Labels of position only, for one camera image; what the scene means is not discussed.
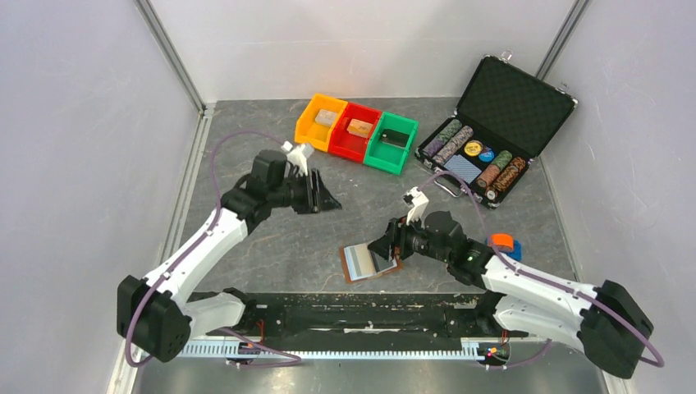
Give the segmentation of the brown leather card holder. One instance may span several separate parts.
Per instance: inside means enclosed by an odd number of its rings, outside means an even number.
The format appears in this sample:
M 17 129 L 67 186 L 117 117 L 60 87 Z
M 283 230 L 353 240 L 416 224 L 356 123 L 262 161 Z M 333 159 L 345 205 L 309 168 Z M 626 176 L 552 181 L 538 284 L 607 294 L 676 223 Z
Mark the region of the brown leather card holder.
M 373 279 L 402 268 L 397 259 L 384 259 L 369 250 L 367 243 L 348 245 L 340 249 L 341 269 L 346 283 Z

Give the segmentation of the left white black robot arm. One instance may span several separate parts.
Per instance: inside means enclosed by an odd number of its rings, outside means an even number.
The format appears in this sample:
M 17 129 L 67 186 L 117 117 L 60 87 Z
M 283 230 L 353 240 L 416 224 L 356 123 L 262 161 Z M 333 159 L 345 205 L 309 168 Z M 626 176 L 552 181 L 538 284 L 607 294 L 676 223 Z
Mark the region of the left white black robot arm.
M 317 169 L 308 165 L 309 144 L 265 149 L 252 169 L 218 197 L 202 227 L 170 258 L 142 278 L 125 277 L 117 288 L 117 332 L 148 358 L 174 359 L 194 337 L 232 328 L 252 332 L 257 311 L 245 296 L 225 290 L 192 300 L 195 288 L 275 208 L 316 214 L 341 208 Z

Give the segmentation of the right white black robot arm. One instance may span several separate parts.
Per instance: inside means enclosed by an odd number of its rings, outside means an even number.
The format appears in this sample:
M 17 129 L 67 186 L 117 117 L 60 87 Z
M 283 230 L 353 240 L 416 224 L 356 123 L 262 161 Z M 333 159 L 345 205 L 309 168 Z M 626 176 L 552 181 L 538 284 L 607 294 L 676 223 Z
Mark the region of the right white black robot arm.
M 623 379 L 632 378 L 645 360 L 654 326 L 621 284 L 567 281 L 497 255 L 491 246 L 466 236 L 448 212 L 436 211 L 416 222 L 393 218 L 368 249 L 396 261 L 412 254 L 435 259 L 458 282 L 482 289 L 474 325 L 485 335 L 506 330 L 560 342 Z

